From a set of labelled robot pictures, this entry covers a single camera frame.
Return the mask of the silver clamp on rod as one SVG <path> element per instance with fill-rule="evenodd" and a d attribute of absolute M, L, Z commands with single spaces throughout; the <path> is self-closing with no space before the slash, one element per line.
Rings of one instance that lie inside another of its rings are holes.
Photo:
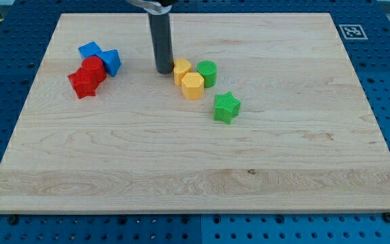
<path fill-rule="evenodd" d="M 177 0 L 126 0 L 127 3 L 140 7 L 152 15 L 163 15 L 171 11 Z"/>

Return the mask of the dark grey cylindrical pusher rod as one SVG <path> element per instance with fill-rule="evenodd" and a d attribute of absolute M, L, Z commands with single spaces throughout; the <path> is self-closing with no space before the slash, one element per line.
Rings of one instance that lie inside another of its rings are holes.
<path fill-rule="evenodd" d="M 162 75 L 173 71 L 173 47 L 169 14 L 148 14 L 156 70 Z"/>

